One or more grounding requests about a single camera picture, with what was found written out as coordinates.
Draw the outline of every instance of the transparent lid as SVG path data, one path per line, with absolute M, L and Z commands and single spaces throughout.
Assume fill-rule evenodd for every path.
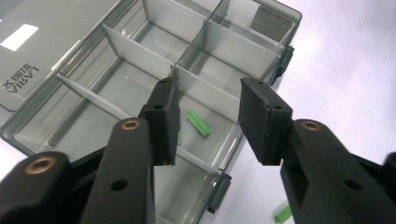
M 0 2 L 0 126 L 117 2 Z

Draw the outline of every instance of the plastic storage box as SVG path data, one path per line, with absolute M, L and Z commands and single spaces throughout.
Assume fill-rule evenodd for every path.
M 156 217 L 195 223 L 242 136 L 239 79 L 272 82 L 300 19 L 274 1 L 119 1 L 21 106 L 7 107 L 2 137 L 27 155 L 57 150 L 78 162 L 106 146 L 118 120 L 138 115 L 157 81 L 178 76 L 181 141 L 176 166 L 155 168 Z

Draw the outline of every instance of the green block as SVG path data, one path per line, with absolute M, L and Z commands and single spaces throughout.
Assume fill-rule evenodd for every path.
M 210 134 L 210 129 L 194 112 L 187 111 L 187 119 L 189 119 L 189 121 L 202 134 L 203 137 L 207 137 Z

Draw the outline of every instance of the green plastic piece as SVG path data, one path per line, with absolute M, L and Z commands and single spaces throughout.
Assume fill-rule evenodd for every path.
M 178 146 L 181 145 L 181 133 L 180 133 L 180 131 L 178 131 L 178 135 L 177 135 L 177 145 Z
M 282 210 L 280 210 L 280 212 L 278 212 L 275 215 L 275 222 L 277 223 L 284 223 L 286 220 L 288 220 L 291 217 L 291 209 L 290 209 L 290 205 L 287 205 L 285 208 L 283 208 Z
M 192 111 L 187 112 L 187 118 L 191 123 L 195 126 L 195 128 L 204 136 L 207 137 L 210 134 L 210 129 L 206 126 L 206 124 Z

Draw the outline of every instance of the white table surface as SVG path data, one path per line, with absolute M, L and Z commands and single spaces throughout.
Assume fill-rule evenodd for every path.
M 382 163 L 396 141 L 396 1 L 280 2 L 303 14 L 278 89 L 293 118 L 325 123 L 350 152 Z M 23 158 L 0 141 L 0 179 Z M 260 166 L 244 144 L 228 173 L 219 211 L 201 223 L 274 223 L 287 200 L 279 168 Z

